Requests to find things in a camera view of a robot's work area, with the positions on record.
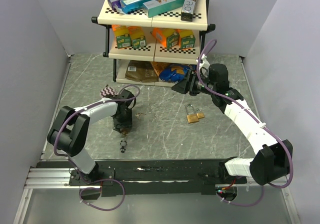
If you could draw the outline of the small brass padlock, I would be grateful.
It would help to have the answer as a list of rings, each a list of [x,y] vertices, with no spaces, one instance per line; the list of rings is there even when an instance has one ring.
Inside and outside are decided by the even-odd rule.
[[[123,137],[127,137],[129,132],[130,130],[128,128],[122,128],[120,133]]]

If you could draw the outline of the key with panda keychain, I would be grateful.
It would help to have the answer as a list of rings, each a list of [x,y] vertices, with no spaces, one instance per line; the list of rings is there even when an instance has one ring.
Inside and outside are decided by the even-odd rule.
[[[120,151],[121,153],[125,153],[126,148],[127,148],[127,137],[124,136],[121,141],[120,141]]]

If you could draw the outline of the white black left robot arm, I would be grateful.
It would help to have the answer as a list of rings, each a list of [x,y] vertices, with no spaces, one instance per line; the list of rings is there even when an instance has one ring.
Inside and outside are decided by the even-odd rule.
[[[121,152],[126,151],[127,134],[132,129],[132,108],[136,96],[122,89],[118,94],[108,90],[99,101],[84,107],[62,107],[47,135],[54,154],[63,156],[75,167],[81,179],[88,185],[95,184],[99,177],[99,164],[85,149],[89,126],[107,117],[112,118],[112,129],[122,135]]]

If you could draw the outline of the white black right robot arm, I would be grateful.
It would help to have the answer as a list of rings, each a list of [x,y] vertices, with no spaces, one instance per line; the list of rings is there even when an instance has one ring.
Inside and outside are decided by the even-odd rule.
[[[219,179],[230,183],[236,176],[251,177],[259,185],[271,184],[288,177],[283,188],[293,179],[293,146],[271,133],[248,106],[240,92],[230,87],[229,73],[223,64],[212,64],[207,77],[201,79],[197,71],[188,70],[186,76],[172,86],[181,94],[196,96],[208,94],[213,104],[242,132],[254,150],[254,158],[233,157],[225,161],[218,171]]]

